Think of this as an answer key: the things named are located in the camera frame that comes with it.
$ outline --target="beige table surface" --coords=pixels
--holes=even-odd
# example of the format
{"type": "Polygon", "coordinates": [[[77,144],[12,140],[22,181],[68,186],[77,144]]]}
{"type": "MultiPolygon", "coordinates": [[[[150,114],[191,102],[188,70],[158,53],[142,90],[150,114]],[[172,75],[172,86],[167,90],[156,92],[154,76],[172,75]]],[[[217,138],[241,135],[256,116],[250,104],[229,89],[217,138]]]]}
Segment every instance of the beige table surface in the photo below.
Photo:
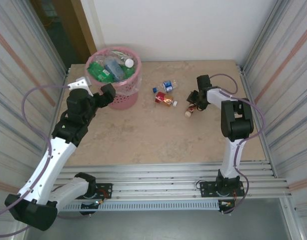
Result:
{"type": "MultiPolygon", "coordinates": [[[[191,91],[197,90],[200,75],[225,73],[238,82],[236,96],[245,97],[236,64],[233,60],[144,62],[142,86],[138,101],[126,110],[101,108],[88,127],[88,133],[67,166],[161,164],[187,162],[219,162],[225,151],[225,138],[220,129],[221,111],[209,105],[203,112],[194,112],[190,118],[184,113],[191,91]],[[166,80],[176,80],[179,87],[171,93],[178,101],[176,107],[154,102],[152,88],[166,80]]],[[[84,75],[84,64],[71,66],[67,82],[84,75]]],[[[211,80],[213,86],[230,91],[235,85],[225,76],[211,80]]],[[[66,110],[66,90],[60,112],[66,110]]],[[[264,160],[258,137],[246,143],[242,160],[264,160]]]]}

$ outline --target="white bottle cap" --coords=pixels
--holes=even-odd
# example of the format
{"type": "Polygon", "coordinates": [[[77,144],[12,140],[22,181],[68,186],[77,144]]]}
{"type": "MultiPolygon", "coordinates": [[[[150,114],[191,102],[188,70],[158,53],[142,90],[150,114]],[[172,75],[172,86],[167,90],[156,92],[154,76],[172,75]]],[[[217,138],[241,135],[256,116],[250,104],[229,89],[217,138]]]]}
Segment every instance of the white bottle cap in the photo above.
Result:
{"type": "Polygon", "coordinates": [[[190,116],[192,115],[192,113],[190,111],[186,111],[184,113],[184,115],[187,117],[187,118],[190,118],[190,116]]]}
{"type": "Polygon", "coordinates": [[[131,67],[134,65],[134,60],[132,60],[131,58],[128,58],[128,59],[124,62],[124,65],[125,65],[127,68],[131,68],[131,67]]]}

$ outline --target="bottle label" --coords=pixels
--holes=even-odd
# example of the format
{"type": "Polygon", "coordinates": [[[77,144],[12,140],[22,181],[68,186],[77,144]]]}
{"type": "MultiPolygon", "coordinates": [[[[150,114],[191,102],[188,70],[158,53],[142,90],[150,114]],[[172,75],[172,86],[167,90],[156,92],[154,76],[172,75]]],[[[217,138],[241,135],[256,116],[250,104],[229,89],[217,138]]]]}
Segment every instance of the bottle label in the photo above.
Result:
{"type": "Polygon", "coordinates": [[[163,85],[167,93],[171,92],[174,89],[171,81],[164,81],[163,85]]]}
{"type": "Polygon", "coordinates": [[[109,76],[110,72],[108,72],[106,69],[103,70],[103,73],[109,76]]]}

